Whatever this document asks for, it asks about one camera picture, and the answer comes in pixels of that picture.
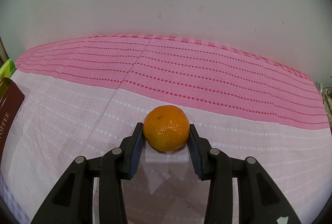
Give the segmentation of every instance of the pink fabric stripe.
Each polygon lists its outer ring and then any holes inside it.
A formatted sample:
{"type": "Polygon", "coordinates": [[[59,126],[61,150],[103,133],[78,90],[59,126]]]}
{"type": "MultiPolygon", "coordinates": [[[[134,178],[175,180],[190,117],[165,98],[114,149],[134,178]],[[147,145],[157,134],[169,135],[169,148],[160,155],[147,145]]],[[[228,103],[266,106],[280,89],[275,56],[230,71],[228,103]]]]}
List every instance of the pink fabric stripe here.
{"type": "Polygon", "coordinates": [[[19,70],[303,129],[328,128],[307,75],[225,47],[161,36],[96,36],[34,47],[19,70]]]}

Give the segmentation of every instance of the pink and white tablecloth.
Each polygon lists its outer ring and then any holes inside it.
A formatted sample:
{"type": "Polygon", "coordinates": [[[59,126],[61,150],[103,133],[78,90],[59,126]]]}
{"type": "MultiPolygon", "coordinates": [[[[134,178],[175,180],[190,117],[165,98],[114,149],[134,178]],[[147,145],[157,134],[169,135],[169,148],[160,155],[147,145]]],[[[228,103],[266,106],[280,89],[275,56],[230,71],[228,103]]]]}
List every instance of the pink and white tablecloth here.
{"type": "MultiPolygon", "coordinates": [[[[21,223],[32,220],[76,156],[105,154],[153,108],[169,103],[213,147],[257,158],[303,224],[331,194],[332,138],[321,96],[310,77],[284,65],[150,35],[46,44],[15,64],[12,79],[26,98],[6,142],[0,194],[21,212],[21,223]]],[[[159,154],[146,146],[134,179],[122,183],[130,223],[203,222],[209,182],[197,179],[189,159],[187,148],[159,154]]],[[[237,223],[236,195],[233,215],[237,223]]]]}

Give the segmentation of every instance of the white sticker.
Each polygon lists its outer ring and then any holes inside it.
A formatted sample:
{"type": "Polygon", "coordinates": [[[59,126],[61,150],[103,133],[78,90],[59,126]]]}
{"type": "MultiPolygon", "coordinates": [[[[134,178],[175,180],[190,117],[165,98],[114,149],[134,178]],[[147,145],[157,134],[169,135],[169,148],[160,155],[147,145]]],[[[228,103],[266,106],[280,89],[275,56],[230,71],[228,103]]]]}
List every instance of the white sticker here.
{"type": "Polygon", "coordinates": [[[288,216],[287,217],[281,216],[280,218],[277,219],[278,224],[287,224],[287,222],[288,222],[288,216]]]}

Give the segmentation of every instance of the green package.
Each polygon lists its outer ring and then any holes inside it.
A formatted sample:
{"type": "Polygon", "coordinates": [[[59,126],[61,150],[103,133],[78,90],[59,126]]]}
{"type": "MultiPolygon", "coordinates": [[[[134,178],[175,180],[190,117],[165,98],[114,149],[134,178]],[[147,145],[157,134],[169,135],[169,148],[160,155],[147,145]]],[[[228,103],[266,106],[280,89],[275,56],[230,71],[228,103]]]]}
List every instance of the green package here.
{"type": "Polygon", "coordinates": [[[10,78],[16,71],[16,67],[12,59],[8,59],[0,68],[0,80],[4,77],[10,78]]]}

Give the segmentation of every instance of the round metal joint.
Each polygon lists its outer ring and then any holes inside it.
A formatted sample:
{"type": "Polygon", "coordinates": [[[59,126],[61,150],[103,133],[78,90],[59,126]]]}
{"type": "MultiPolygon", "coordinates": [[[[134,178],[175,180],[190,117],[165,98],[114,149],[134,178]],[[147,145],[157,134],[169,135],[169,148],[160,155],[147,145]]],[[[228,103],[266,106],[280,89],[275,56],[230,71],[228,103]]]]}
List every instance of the round metal joint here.
{"type": "Polygon", "coordinates": [[[253,158],[253,157],[248,157],[248,158],[247,158],[247,162],[248,162],[249,164],[255,164],[255,163],[256,163],[256,159],[253,158]]]}
{"type": "Polygon", "coordinates": [[[80,164],[80,163],[82,163],[84,161],[84,157],[82,157],[82,156],[79,156],[79,157],[77,157],[76,159],[75,159],[75,162],[77,163],[77,164],[80,164]]]}
{"type": "Polygon", "coordinates": [[[210,153],[212,154],[212,155],[218,155],[219,153],[220,153],[220,151],[219,151],[219,149],[217,149],[217,148],[211,148],[210,149],[210,153]]]}
{"type": "Polygon", "coordinates": [[[121,148],[117,147],[112,150],[112,153],[115,155],[121,154],[122,150],[121,148]]]}

